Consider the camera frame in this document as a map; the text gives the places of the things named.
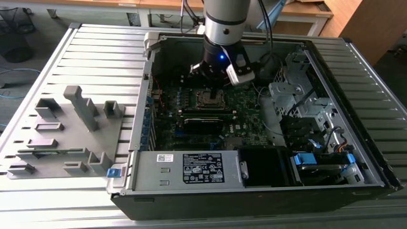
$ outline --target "green circuit board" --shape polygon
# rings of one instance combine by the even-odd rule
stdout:
[[[221,88],[215,100],[208,98],[207,89],[180,82],[163,83],[160,89],[163,93],[155,95],[156,150],[227,150],[235,145],[268,144],[252,85]],[[208,129],[201,124],[187,132],[188,120],[217,120],[219,129],[201,133]]]

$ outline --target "power supply label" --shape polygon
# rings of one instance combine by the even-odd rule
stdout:
[[[221,154],[184,154],[185,184],[224,183]]]

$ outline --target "barcode sticker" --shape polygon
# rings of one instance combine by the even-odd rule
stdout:
[[[136,4],[119,3],[119,6],[131,6],[131,7],[136,7]]]
[[[157,154],[157,162],[173,162],[173,154]]]

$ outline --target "ribbed metal table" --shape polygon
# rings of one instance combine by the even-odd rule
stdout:
[[[104,177],[6,178],[8,166],[19,160],[15,154],[24,145],[19,140],[25,138],[36,119],[35,103],[48,97],[67,102],[63,91],[68,84],[80,85],[84,97],[91,98],[95,104],[116,100],[127,106],[116,154],[116,163],[125,162],[145,60],[143,39],[151,30],[163,29],[88,24],[68,29],[0,138],[0,220],[2,225],[13,223],[4,228],[180,228],[288,222],[315,222],[315,228],[327,227],[329,223],[320,222],[328,220],[340,220],[340,225],[345,226],[353,225],[355,219],[377,222],[377,218],[395,217],[403,217],[405,223],[405,189],[335,212],[261,218],[131,221],[109,200]],[[336,38],[275,37],[312,40],[396,176],[405,182],[407,112],[355,46]]]

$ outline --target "desk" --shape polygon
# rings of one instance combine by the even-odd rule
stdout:
[[[201,16],[204,10],[201,0],[188,0],[188,3],[195,14]],[[180,0],[0,0],[2,7],[139,13],[143,27],[151,26],[151,14],[179,15],[180,4]],[[317,36],[327,19],[332,16],[332,12],[320,11],[313,3],[292,2],[284,6],[277,21],[311,23],[312,26],[305,34]]]

